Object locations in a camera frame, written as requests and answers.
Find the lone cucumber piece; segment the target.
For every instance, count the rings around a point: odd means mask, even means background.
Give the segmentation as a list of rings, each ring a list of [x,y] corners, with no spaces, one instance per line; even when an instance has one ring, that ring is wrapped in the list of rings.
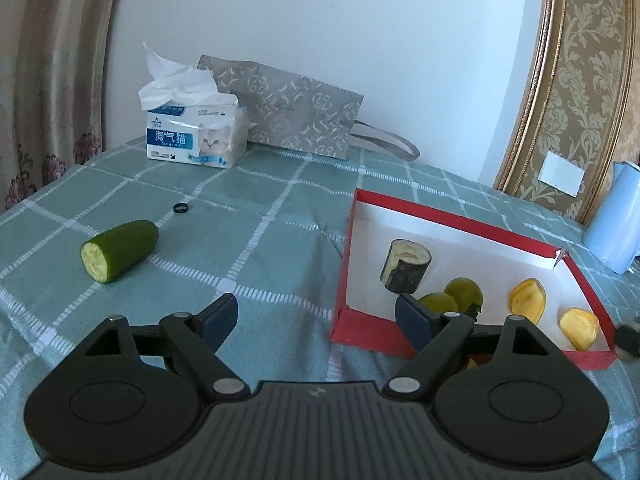
[[[160,229],[149,220],[127,222],[87,240],[81,262],[95,281],[108,284],[148,258],[159,237]]]

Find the grey patterned paper bag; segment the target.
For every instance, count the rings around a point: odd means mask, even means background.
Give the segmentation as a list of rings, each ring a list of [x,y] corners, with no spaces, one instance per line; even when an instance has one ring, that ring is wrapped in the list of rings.
[[[246,108],[255,144],[336,159],[346,159],[358,143],[405,162],[421,155],[403,136],[363,122],[364,96],[357,92],[253,61],[202,55],[198,68],[210,70],[217,88]]]

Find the red shallow cardboard box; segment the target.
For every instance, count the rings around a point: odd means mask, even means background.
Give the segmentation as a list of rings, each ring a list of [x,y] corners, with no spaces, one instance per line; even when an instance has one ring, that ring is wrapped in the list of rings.
[[[470,278],[484,296],[478,320],[500,325],[510,313],[512,288],[536,278],[547,293],[539,329],[581,370],[605,370],[615,361],[613,322],[566,249],[366,190],[357,190],[352,200],[332,341],[402,358],[416,353],[396,324],[396,297],[380,280],[390,244],[398,238],[417,242],[432,255],[417,297],[440,292],[454,278]],[[590,311],[599,320],[597,339],[587,351],[576,350],[560,329],[570,308]]]

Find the green tomato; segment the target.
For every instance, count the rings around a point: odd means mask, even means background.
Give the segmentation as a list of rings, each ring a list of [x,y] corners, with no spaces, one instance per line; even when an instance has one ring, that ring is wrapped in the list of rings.
[[[420,305],[424,309],[434,314],[443,314],[446,312],[458,312],[457,301],[453,296],[446,292],[431,292],[419,299]]]
[[[444,289],[444,293],[454,298],[458,311],[477,320],[484,304],[484,295],[480,286],[470,278],[454,278]]]

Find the tissue pack with cat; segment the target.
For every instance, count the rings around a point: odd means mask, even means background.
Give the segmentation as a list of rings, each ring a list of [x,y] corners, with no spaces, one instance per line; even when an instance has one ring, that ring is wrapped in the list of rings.
[[[210,70],[145,50],[151,81],[138,92],[146,114],[146,156],[160,162],[231,168],[246,152],[250,118]]]

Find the green checked tablecloth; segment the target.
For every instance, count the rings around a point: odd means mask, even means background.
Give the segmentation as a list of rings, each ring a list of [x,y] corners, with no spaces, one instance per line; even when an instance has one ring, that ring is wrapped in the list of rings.
[[[240,318],[220,356],[247,382],[382,382],[398,370],[398,359],[329,340],[356,188],[564,246],[615,323],[639,314],[638,272],[602,266],[578,223],[444,170],[357,149],[335,160],[268,146],[219,170],[156,162],[134,140],[1,207],[2,477],[39,462],[23,424],[29,393],[112,314],[154,324],[232,292]],[[152,254],[95,281],[81,246],[134,220],[160,229]]]

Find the eggplant piece with white flesh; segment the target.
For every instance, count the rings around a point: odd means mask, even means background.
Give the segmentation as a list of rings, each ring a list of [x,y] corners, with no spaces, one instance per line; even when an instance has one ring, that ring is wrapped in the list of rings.
[[[394,294],[412,294],[431,262],[432,254],[426,247],[412,240],[396,238],[390,243],[380,280]]]

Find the light blue electric kettle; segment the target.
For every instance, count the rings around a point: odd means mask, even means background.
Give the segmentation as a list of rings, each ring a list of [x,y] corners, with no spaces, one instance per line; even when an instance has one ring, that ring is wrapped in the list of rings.
[[[633,162],[616,162],[614,180],[585,230],[582,241],[605,266],[626,273],[639,255],[640,171]]]

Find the white wall switch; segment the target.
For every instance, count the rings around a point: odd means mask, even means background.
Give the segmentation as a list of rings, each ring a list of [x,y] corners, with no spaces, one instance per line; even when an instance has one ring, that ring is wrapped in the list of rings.
[[[576,197],[584,175],[585,170],[548,151],[539,170],[538,180],[563,194]]]

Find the beige floral curtain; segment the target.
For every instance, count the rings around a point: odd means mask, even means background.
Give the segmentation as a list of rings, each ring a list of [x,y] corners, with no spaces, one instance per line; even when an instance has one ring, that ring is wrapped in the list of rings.
[[[1,207],[103,150],[114,0],[1,0]]]

